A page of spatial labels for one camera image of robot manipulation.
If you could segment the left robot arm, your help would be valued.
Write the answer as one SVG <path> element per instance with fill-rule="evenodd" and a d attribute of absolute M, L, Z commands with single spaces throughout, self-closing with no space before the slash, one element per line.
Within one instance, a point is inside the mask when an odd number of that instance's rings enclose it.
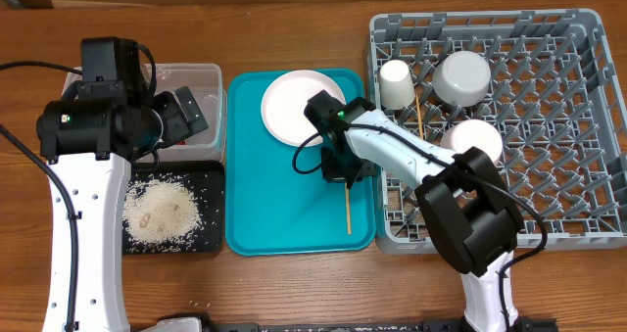
<path fill-rule="evenodd" d="M 127 331 L 122 213 L 136 160 L 207 129 L 191 92 L 156 91 L 125 38 L 81 42 L 82 78 L 37 121 L 53 209 L 46 331 Z"/>

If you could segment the wooden chopstick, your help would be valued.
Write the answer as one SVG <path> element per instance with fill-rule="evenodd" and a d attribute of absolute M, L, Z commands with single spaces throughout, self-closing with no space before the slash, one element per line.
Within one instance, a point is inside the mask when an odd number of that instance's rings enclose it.
<path fill-rule="evenodd" d="M 417 130 L 418 135 L 421 139 L 424 140 L 423 126 L 422 126 L 422 114 L 421 114 L 421 106 L 420 106 L 420 98 L 416 94 L 414 94 L 414 102 L 415 102 L 415 111 L 416 111 L 416 119 L 417 119 Z"/>
<path fill-rule="evenodd" d="M 345 209 L 346 209 L 346 224 L 347 224 L 347 234 L 349 236 L 352 235 L 352 212 L 351 212 L 351 199 L 350 199 L 350 189 L 348 185 L 345 184 Z"/>

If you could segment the pale green cup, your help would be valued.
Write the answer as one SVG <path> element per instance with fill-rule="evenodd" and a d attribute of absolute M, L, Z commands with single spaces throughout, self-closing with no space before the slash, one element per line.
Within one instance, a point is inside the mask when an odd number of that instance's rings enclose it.
<path fill-rule="evenodd" d="M 415 99 L 410 67 L 401 60 L 385 63 L 379 71 L 381 104 L 386 109 L 401 110 Z"/>

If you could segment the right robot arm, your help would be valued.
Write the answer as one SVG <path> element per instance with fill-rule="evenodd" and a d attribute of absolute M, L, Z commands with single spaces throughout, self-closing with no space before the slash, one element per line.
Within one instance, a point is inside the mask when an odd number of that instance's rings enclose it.
<path fill-rule="evenodd" d="M 429 143 L 362 97 L 343 104 L 320 91 L 304 115 L 323 140 L 318 168 L 326 181 L 352 186 L 374 164 L 413 190 L 431 242 L 461 275 L 465 329 L 513 330 L 508 266 L 523 218 L 490 157 L 477 147 L 457 153 Z"/>

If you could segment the grey bowl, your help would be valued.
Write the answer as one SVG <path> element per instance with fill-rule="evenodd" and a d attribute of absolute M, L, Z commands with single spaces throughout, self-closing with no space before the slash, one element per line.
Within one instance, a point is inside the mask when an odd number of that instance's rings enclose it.
<path fill-rule="evenodd" d="M 488 94 L 490 82 L 488 62 L 470 51 L 448 56 L 432 77 L 433 89 L 442 102 L 464 108 L 478 104 Z"/>

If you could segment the white rice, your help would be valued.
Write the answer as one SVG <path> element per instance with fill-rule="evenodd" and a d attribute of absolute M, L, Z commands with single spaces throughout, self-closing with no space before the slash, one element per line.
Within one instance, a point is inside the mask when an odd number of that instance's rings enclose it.
<path fill-rule="evenodd" d="M 150 220 L 141 228 L 145 213 Z M 133 181 L 126 191 L 122 224 L 133 254 L 193 250 L 196 231 L 204 228 L 197 197 L 176 178 Z"/>

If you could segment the pink bowl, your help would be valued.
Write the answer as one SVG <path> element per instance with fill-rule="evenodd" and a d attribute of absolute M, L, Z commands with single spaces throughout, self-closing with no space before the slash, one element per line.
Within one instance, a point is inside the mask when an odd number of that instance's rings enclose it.
<path fill-rule="evenodd" d="M 503 153 L 503 139 L 500 132 L 490 123 L 480 119 L 460 122 L 447 130 L 441 138 L 440 146 L 464 153 L 476 147 L 488 155 L 496 165 Z"/>

